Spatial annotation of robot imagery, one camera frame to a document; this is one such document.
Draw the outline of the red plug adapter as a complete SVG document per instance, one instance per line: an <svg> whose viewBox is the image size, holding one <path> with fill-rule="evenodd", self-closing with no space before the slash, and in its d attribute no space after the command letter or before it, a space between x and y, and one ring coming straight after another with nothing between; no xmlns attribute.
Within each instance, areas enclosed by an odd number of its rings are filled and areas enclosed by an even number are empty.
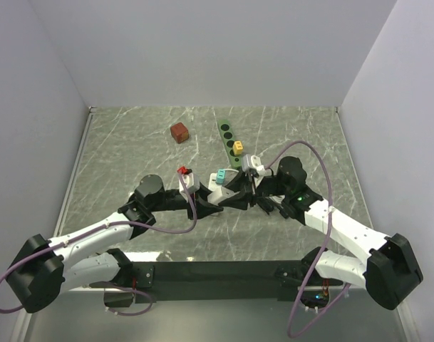
<svg viewBox="0 0 434 342"><path fill-rule="evenodd" d="M189 131L186 126L178 122L170 127L170 133L177 144L181 144L188 140L190 137Z"/></svg>

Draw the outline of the white plug adapter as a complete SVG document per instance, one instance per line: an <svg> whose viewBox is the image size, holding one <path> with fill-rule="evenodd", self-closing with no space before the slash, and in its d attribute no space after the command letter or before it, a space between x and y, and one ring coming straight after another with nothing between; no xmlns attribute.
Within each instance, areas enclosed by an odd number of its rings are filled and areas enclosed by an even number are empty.
<svg viewBox="0 0 434 342"><path fill-rule="evenodd" d="M235 193L225 187L219 187L207 196L207 201L213 205L219 205L220 202L233 197Z"/></svg>

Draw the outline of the yellow plug adapter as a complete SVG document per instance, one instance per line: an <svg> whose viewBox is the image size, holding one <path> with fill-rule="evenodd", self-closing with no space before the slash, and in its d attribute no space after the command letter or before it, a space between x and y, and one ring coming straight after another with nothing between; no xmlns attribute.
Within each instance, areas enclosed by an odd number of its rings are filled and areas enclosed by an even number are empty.
<svg viewBox="0 0 434 342"><path fill-rule="evenodd" d="M232 151L234 153L234 155L238 156L241 155L244 151L244 147L243 144L240 140L235 140L234 144L232 146Z"/></svg>

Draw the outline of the black base beam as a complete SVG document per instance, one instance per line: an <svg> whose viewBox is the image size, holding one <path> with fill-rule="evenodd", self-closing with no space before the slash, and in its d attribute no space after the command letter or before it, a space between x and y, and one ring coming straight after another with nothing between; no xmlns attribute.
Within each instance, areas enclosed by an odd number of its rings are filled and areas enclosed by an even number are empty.
<svg viewBox="0 0 434 342"><path fill-rule="evenodd" d="M276 299L293 301L309 263L290 261L135 262L116 285L155 301Z"/></svg>

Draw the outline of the green power strip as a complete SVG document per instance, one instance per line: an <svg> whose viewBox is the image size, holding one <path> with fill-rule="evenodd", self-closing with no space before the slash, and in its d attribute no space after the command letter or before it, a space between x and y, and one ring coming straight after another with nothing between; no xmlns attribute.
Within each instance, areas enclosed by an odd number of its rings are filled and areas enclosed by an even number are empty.
<svg viewBox="0 0 434 342"><path fill-rule="evenodd" d="M244 150L240 154L236 155L234 152L234 144L238 141L234 131L232 129L231 123L226 119L221 119L217 121L217 129L221 137L224 150L227 154L230 166L232 169L239 169L242 167L242 158L246 154Z"/></svg>

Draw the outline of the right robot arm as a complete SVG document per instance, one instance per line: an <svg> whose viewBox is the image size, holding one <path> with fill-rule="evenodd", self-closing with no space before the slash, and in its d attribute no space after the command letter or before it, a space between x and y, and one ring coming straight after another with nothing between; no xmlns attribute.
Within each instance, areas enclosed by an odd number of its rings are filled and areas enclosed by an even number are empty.
<svg viewBox="0 0 434 342"><path fill-rule="evenodd" d="M401 234L377 232L337 210L307 184L307 173L297 157L283 157L276 172L254 155L229 182L213 173L210 202L246 210L262 198L280 196L283 213L302 225L327 234L350 256L318 248L303 264L301 275L309 284L335 279L367 290L385 309L395 309L420 283L423 273L410 242Z"/></svg>

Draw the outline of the teal plug adapter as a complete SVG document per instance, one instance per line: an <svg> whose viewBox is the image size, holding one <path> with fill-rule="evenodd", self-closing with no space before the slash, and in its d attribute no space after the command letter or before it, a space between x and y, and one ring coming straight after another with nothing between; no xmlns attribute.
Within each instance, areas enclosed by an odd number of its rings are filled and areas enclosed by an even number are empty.
<svg viewBox="0 0 434 342"><path fill-rule="evenodd" d="M226 177L225 169L218 169L217 174L215 176L215 183L218 185L223 185Z"/></svg>

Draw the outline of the white power strip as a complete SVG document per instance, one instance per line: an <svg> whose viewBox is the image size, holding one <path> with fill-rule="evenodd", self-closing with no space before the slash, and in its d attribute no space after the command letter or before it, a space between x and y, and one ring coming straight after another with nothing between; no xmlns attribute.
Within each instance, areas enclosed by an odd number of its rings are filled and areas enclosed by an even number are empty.
<svg viewBox="0 0 434 342"><path fill-rule="evenodd" d="M208 188L212 192L215 191L218 187L220 187L220 185L217 184L216 180L217 180L217 173L215 172L211 173L209 183L208 183Z"/></svg>

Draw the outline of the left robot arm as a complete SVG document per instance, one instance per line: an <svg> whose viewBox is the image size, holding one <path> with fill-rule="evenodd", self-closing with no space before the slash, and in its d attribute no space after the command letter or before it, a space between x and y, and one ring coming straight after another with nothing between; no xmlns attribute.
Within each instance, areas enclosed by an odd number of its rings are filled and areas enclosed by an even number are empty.
<svg viewBox="0 0 434 342"><path fill-rule="evenodd" d="M192 222L183 230L188 233L199 219L223 210L224 189L216 175L208 186L190 170L178 172L178 179L177 189L166 190L160 176L147 175L128 201L102 221L60 237L27 239L4 276L21 309L36 313L63 292L99 281L125 288L133 264L114 246L150 229L159 232L154 212L185 210Z"/></svg>

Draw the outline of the aluminium frame rail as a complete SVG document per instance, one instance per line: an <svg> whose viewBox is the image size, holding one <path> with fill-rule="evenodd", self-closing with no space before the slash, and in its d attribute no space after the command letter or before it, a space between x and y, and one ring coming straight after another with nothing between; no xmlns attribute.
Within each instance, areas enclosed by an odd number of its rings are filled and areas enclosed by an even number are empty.
<svg viewBox="0 0 434 342"><path fill-rule="evenodd" d="M122 285L123 277L130 277L133 265L122 266L109 254L88 258L65 271L62 291L69 291L99 281ZM383 255L372 255L364 265L358 259L326 252L318 260L311 274L323 279L336 279L367 291L398 291L406 285L407 269Z"/></svg>

